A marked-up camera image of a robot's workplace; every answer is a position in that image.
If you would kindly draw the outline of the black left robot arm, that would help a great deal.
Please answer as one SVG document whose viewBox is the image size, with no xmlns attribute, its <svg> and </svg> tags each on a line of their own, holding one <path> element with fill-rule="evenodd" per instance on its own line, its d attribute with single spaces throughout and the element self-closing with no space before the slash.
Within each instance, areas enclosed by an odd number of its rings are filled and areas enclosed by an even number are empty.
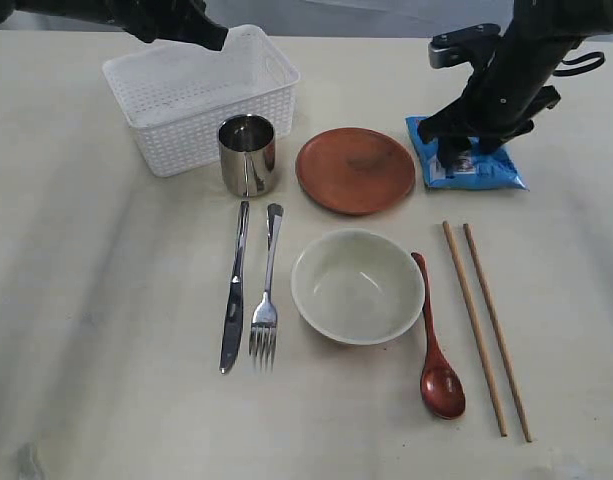
<svg viewBox="0 0 613 480">
<path fill-rule="evenodd" d="M 205 10 L 203 1 L 1 0 L 0 24 L 21 11 L 114 26 L 144 43 L 169 40 L 220 51 L 229 29 L 208 18 Z"/>
</svg>

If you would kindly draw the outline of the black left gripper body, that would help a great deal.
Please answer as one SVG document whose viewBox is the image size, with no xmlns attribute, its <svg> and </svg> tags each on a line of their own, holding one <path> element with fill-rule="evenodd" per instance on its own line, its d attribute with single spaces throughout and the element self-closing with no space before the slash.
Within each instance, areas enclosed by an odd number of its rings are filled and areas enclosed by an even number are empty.
<svg viewBox="0 0 613 480">
<path fill-rule="evenodd" d="M 145 43 L 211 43 L 204 1 L 106 1 L 114 24 Z"/>
</svg>

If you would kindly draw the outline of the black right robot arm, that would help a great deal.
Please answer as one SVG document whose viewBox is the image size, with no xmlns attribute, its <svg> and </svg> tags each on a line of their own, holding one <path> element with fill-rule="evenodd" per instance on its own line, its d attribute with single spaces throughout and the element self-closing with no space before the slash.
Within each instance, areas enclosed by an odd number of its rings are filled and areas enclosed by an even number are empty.
<svg viewBox="0 0 613 480">
<path fill-rule="evenodd" d="M 437 141 L 444 168 L 471 150 L 473 139 L 481 153 L 495 152 L 529 133 L 534 116 L 557 105 L 550 77 L 587 73 L 604 63 L 601 52 L 565 57 L 587 38 L 609 34 L 613 1 L 517 1 L 506 29 L 480 23 L 434 36 L 433 68 L 468 62 L 473 73 L 459 98 L 421 121 L 418 135 L 425 144 Z"/>
</svg>

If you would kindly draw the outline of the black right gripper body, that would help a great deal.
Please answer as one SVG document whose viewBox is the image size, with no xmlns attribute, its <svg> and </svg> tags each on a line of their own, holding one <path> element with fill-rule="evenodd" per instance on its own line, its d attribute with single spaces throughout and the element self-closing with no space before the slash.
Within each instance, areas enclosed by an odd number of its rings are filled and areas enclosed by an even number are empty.
<svg viewBox="0 0 613 480">
<path fill-rule="evenodd" d="M 423 143 L 440 137 L 478 139 L 487 132 L 517 137 L 532 130 L 536 114 L 558 103 L 559 94 L 545 83 L 581 40 L 528 38 L 517 29 L 500 36 L 487 64 L 473 68 L 460 97 L 419 123 Z"/>
</svg>

